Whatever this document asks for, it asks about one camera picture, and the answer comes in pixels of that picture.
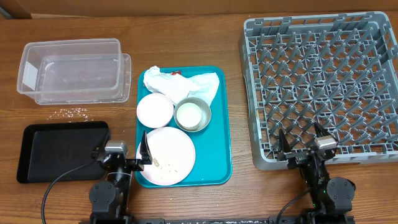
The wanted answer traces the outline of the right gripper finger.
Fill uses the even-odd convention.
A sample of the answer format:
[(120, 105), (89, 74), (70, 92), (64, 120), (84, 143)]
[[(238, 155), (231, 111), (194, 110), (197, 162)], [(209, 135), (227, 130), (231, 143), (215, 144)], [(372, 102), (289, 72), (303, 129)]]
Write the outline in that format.
[(279, 130), (278, 152), (290, 153), (291, 148), (282, 129)]
[(314, 129), (318, 138), (331, 136), (331, 134), (318, 122), (314, 122)]

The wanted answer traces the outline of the small white cup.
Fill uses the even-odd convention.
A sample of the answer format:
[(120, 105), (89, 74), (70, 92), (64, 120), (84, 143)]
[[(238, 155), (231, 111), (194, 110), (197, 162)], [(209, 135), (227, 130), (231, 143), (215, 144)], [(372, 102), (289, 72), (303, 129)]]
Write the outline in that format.
[(177, 121), (183, 129), (195, 130), (201, 121), (201, 109), (194, 103), (184, 103), (177, 110)]

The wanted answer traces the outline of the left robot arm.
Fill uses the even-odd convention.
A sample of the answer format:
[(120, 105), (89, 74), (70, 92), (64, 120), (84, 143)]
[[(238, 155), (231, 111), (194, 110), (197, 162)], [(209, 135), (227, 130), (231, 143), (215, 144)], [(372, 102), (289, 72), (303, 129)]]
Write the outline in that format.
[(127, 211), (127, 204), (134, 173), (152, 164), (146, 132), (142, 134), (139, 152), (140, 158), (128, 158), (124, 141), (108, 140), (100, 148), (96, 161), (108, 174), (106, 180), (97, 182), (90, 189), (90, 223), (137, 223)]

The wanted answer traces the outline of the grey bowl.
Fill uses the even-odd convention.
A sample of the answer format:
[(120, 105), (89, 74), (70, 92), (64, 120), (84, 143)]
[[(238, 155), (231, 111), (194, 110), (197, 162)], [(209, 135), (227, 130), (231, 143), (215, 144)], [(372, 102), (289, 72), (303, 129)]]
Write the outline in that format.
[[(201, 121), (200, 121), (199, 126), (195, 130), (189, 131), (189, 130), (183, 129), (181, 127), (181, 125), (179, 124), (179, 122), (177, 121), (177, 110), (184, 103), (194, 103), (197, 106), (199, 106), (201, 109)], [(183, 99), (176, 105), (176, 107), (174, 109), (174, 120), (175, 120), (177, 126), (181, 129), (183, 129), (184, 131), (188, 131), (188, 132), (201, 131), (202, 129), (205, 129), (206, 126), (210, 123), (210, 119), (211, 119), (210, 106), (205, 101), (203, 101), (202, 99), (199, 99), (199, 98), (189, 97), (189, 98)]]

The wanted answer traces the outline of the red snack wrapper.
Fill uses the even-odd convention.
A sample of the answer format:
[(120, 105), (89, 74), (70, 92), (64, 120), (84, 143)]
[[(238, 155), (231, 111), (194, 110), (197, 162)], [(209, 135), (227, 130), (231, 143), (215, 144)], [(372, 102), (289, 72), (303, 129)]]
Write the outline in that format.
[(181, 75), (182, 73), (180, 70), (177, 70), (177, 71), (171, 72), (170, 74), (171, 75)]

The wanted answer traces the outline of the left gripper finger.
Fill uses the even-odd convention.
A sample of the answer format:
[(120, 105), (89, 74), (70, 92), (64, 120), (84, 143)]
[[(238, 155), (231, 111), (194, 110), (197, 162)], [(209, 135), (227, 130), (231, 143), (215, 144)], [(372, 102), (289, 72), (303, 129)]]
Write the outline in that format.
[(96, 146), (96, 155), (100, 155), (106, 146), (106, 143), (110, 140), (111, 138), (111, 132), (107, 131), (107, 133), (104, 135), (104, 138), (99, 142), (99, 144)]
[(143, 131), (141, 142), (140, 142), (139, 152), (141, 155), (141, 162), (144, 165), (151, 165), (152, 164), (152, 154), (150, 153), (146, 131)]

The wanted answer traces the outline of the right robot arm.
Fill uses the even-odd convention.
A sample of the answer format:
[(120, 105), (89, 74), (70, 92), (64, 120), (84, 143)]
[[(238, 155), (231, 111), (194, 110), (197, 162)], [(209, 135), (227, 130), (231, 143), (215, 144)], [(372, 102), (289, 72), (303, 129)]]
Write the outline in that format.
[(313, 208), (302, 210), (295, 223), (354, 223), (347, 216), (352, 210), (356, 186), (342, 178), (331, 178), (325, 162), (334, 158), (338, 141), (319, 123), (314, 124), (316, 137), (305, 151), (293, 152), (283, 130), (279, 130), (277, 160), (287, 161), (288, 169), (299, 169), (307, 190), (288, 202), (276, 216), (276, 223), (283, 219), (284, 211), (293, 203), (309, 194)]

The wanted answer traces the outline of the white napkin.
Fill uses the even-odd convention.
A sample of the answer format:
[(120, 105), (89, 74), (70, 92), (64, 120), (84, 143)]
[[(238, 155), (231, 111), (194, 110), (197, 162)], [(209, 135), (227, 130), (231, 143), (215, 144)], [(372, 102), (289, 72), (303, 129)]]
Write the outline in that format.
[(161, 93), (177, 105), (183, 99), (195, 97), (202, 99), (209, 106), (214, 100), (220, 79), (213, 73), (202, 73), (192, 77), (171, 75), (153, 66), (144, 72), (143, 83), (151, 93)]

